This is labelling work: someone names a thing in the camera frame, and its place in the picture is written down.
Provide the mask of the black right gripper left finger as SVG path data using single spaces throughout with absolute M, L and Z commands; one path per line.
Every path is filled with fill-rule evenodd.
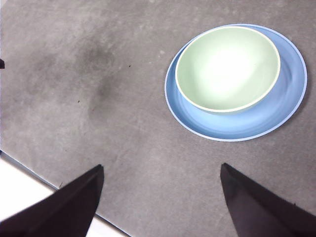
M 0 224 L 2 237 L 84 237 L 104 183 L 104 169 L 97 165 L 42 201 L 14 214 Z

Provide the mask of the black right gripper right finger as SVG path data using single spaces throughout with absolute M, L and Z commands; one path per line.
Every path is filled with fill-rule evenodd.
M 316 217 L 290 203 L 227 163 L 221 165 L 222 189 L 240 237 L 314 237 Z

